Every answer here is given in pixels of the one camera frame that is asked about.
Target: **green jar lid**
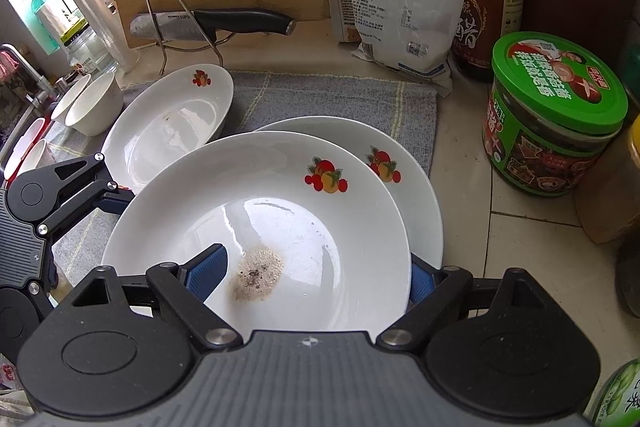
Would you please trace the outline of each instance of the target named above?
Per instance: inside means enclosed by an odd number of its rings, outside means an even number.
[[[511,33],[495,43],[492,65],[504,88],[548,121],[591,135],[622,125],[625,89],[578,44],[546,33]]]

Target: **white container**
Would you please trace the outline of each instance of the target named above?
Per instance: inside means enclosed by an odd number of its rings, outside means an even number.
[[[76,83],[69,88],[69,90],[65,93],[65,96],[62,97],[62,100],[58,102],[58,105],[53,110],[51,115],[51,120],[55,120],[60,122],[62,125],[65,125],[66,115],[71,109],[71,106],[76,101],[76,98],[80,96],[80,94],[85,90],[86,86],[91,83],[91,75],[86,74],[81,78],[76,80]]]
[[[40,167],[46,167],[47,165],[53,165],[56,162],[55,158],[49,150],[47,141],[42,138],[36,145],[29,151],[27,158],[24,159],[20,169],[18,170],[18,176],[23,172],[33,171],[33,169],[39,169]]]
[[[20,137],[14,146],[11,156],[9,156],[9,161],[6,163],[6,167],[4,168],[5,180],[11,180],[12,176],[16,174],[29,151],[44,133],[46,124],[47,121],[44,118],[36,118],[27,131],[25,131],[25,133]]]
[[[65,124],[85,136],[97,136],[106,131],[124,105],[124,95],[113,72],[96,78],[78,96],[66,115]]]

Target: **countertop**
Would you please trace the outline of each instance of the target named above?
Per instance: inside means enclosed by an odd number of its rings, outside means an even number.
[[[405,80],[353,57],[355,48],[334,41],[329,20],[299,23],[290,37],[238,35],[219,47],[230,70]],[[167,54],[166,73],[198,62],[218,63],[211,50]],[[161,64],[160,49],[142,49],[138,66],[122,83],[154,80]],[[488,90],[486,84],[454,76],[453,92],[438,98],[430,180],[442,210],[444,264],[464,267],[476,277],[498,278],[515,266],[527,269],[598,349],[602,383],[622,363],[640,356],[640,321],[626,315],[616,301],[617,245],[597,246],[584,235],[572,195],[531,196],[492,172],[481,140]]]

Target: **gray gripper base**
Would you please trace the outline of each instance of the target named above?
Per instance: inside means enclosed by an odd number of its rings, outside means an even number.
[[[23,288],[40,278],[44,239],[36,237],[29,223],[18,221],[6,207],[6,191],[0,188],[0,288]]]
[[[26,427],[87,424],[39,413]],[[443,399],[413,357],[384,353],[370,345],[365,333],[275,331],[257,331],[241,349],[207,355],[193,378],[159,405],[99,422],[100,427],[469,425],[506,424]],[[576,414],[546,425],[589,424]]]

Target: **white plate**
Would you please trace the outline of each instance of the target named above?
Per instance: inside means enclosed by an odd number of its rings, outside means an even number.
[[[331,193],[322,176],[319,191],[306,183],[315,156],[341,169],[345,192],[330,173]],[[214,243],[228,250],[228,271],[206,305],[245,341],[255,329],[367,330],[375,339],[406,310],[411,259],[398,208],[367,166],[325,140],[254,132],[184,156],[133,199],[102,263],[143,274]],[[254,270],[261,288],[247,280]]]
[[[365,123],[332,116],[305,116],[266,125],[258,131],[292,131],[317,136],[347,149],[367,165],[395,163],[394,171],[383,166],[382,179],[393,196],[409,236],[411,251],[431,266],[442,266],[442,216],[427,175],[413,156],[396,140]],[[375,158],[373,149],[378,150]]]
[[[213,64],[182,68],[145,89],[102,146],[113,179],[138,194],[162,169],[218,137],[233,95],[231,75]]]

